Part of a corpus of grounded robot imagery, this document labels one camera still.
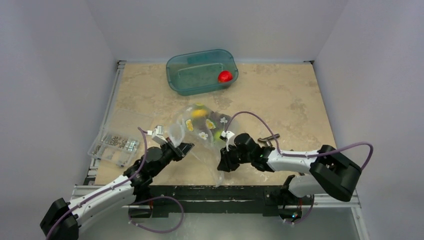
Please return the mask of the dark red fake grapes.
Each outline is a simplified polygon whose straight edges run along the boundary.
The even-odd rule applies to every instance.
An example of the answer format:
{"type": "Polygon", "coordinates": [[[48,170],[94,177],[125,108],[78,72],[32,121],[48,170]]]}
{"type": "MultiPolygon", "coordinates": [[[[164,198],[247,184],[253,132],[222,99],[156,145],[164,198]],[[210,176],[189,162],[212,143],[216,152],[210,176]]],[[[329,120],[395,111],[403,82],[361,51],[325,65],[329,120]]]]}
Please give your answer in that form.
{"type": "Polygon", "coordinates": [[[214,123],[216,127],[224,127],[230,118],[231,117],[229,115],[217,111],[212,111],[208,116],[208,119],[214,123]]]}

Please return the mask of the clear plastic bag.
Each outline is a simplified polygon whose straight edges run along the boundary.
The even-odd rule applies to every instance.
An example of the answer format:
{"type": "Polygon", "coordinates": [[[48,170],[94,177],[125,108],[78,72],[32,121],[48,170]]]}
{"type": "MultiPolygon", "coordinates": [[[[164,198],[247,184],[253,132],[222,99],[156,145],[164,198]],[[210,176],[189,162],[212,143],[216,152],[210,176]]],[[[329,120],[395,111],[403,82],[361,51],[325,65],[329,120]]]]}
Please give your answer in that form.
{"type": "Polygon", "coordinates": [[[219,112],[201,103],[185,106],[174,114],[167,127],[167,134],[176,147],[180,143],[193,143],[194,148],[190,151],[190,154],[208,168],[214,185],[220,186],[224,181],[224,172],[217,170],[217,167],[221,160],[220,150],[226,146],[226,142],[223,140],[214,141],[213,135],[218,129],[224,131],[230,120],[224,127],[216,127],[208,119],[209,114],[206,117],[192,118],[191,112],[196,109],[206,109],[209,114],[211,112],[219,112]]]}

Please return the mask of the green fake pear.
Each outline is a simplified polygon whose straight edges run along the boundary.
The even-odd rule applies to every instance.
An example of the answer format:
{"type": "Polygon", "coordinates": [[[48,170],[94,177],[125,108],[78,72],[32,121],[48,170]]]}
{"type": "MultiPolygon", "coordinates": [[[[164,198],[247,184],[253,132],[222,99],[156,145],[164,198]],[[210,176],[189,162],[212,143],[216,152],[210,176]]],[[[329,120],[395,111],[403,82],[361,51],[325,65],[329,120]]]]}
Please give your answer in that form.
{"type": "Polygon", "coordinates": [[[220,141],[221,140],[221,134],[222,134],[223,130],[222,129],[218,129],[214,132],[213,134],[213,139],[214,141],[220,141]]]}

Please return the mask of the yellow fake banana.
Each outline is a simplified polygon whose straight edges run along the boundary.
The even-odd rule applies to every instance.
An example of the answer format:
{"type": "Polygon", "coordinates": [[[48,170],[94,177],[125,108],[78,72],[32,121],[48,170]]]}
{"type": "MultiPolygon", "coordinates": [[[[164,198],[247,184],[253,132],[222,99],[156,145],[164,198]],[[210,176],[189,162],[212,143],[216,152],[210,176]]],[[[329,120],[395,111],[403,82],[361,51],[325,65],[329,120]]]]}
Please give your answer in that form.
{"type": "Polygon", "coordinates": [[[193,119],[197,119],[197,118],[204,118],[206,116],[209,115],[209,111],[202,108],[202,109],[195,109],[191,112],[191,117],[193,119]]]}

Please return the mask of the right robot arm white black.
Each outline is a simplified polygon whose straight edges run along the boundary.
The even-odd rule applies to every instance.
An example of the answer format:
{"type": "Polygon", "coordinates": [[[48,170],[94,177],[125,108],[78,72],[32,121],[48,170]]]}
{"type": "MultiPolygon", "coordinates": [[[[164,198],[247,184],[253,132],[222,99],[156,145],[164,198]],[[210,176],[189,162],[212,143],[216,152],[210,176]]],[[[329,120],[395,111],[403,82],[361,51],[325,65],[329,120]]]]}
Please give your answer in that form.
{"type": "Polygon", "coordinates": [[[289,171],[299,175],[289,179],[280,196],[288,204],[307,195],[328,194],[336,200],[349,202],[362,174],[362,168],[330,145],[313,151],[284,151],[274,146],[260,146],[247,133],[234,135],[224,131],[220,139],[217,170],[233,172],[241,164],[250,164],[261,172],[289,171]]]}

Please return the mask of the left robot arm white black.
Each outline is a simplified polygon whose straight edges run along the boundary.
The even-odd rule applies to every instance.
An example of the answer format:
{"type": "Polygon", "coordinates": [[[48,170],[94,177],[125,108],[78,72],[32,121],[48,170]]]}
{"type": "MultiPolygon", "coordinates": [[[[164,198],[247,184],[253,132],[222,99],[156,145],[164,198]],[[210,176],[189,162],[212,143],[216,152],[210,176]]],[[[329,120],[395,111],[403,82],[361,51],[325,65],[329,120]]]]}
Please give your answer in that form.
{"type": "Polygon", "coordinates": [[[122,175],[103,187],[82,197],[65,201],[55,200],[39,226],[48,240],[77,240],[104,214],[123,206],[147,204],[162,196],[150,193],[150,184],[170,162],[182,160],[194,147],[193,143],[174,146],[166,141],[159,147],[149,147],[141,159],[122,175]]]}

